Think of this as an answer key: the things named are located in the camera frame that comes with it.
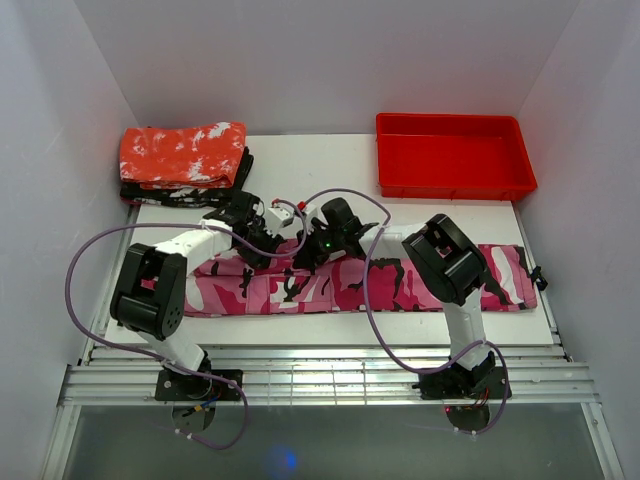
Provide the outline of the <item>pink camo trousers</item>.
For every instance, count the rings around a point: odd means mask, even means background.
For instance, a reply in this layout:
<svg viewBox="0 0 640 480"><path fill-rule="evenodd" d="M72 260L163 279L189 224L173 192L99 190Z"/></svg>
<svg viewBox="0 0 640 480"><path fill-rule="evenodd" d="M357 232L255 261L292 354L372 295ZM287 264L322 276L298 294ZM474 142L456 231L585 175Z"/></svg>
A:
<svg viewBox="0 0 640 480"><path fill-rule="evenodd" d="M517 245L481 244L489 278L481 307L519 312L537 307L525 250ZM190 317L356 312L365 309L364 262L338 258L314 272L293 268L291 258L272 259L254 270L234 252L205 263L187 278L185 313ZM408 259L370 263L369 301L375 311L437 312L442 309Z"/></svg>

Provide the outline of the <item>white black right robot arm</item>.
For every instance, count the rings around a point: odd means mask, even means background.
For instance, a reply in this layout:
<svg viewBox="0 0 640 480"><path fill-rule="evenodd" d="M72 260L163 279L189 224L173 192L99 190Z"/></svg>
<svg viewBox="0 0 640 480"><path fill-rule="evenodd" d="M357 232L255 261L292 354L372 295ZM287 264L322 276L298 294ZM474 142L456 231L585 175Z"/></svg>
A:
<svg viewBox="0 0 640 480"><path fill-rule="evenodd" d="M487 340L482 319L487 261L447 215L437 214L414 225L363 223L341 197L325 203L321 213L321 219L311 219L308 230L298 234L303 246L294 257L295 267L314 270L334 254L363 260L365 271L385 260L406 259L418 280L440 302L450 339L450 355L444 365L411 367L390 347L383 348L396 365L417 375L415 386L422 398L509 396L504 358Z"/></svg>

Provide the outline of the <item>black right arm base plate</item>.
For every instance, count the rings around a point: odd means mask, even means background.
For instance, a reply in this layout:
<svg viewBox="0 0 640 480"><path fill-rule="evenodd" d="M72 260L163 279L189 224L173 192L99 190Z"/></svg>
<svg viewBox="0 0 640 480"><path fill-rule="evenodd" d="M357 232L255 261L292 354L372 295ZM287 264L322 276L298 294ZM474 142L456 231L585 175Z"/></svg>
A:
<svg viewBox="0 0 640 480"><path fill-rule="evenodd" d="M499 400L512 397L506 385L503 367L490 368L484 373L472 373L453 367L432 375L420 375L413 385L423 400L449 400L481 398Z"/></svg>

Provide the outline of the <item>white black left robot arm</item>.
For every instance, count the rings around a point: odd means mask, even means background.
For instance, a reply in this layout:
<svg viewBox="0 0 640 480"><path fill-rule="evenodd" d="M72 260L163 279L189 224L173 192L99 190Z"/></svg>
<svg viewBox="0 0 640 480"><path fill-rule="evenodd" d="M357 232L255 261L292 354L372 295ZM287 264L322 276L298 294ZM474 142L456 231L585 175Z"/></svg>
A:
<svg viewBox="0 0 640 480"><path fill-rule="evenodd" d="M208 354L181 326L185 314L187 278L215 256L241 254L254 269L265 268L284 242L280 231L294 214L273 204L262 209L258 197L240 192L229 205L203 216L196 227L154 245L132 244L126 254L111 299L110 314L138 334L162 357L185 367L165 366L157 377L159 401L236 401L234 385L242 383L238 369L214 371ZM211 380L211 374L222 381Z"/></svg>

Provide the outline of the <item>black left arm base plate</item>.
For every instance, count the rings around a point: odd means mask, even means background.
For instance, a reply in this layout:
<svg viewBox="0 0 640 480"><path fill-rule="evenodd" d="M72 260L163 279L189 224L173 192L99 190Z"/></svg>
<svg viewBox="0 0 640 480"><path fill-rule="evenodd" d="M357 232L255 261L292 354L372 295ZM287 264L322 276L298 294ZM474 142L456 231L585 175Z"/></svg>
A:
<svg viewBox="0 0 640 480"><path fill-rule="evenodd" d="M166 402L205 402L210 399L238 401L240 393L226 382L163 369L159 372L154 399Z"/></svg>

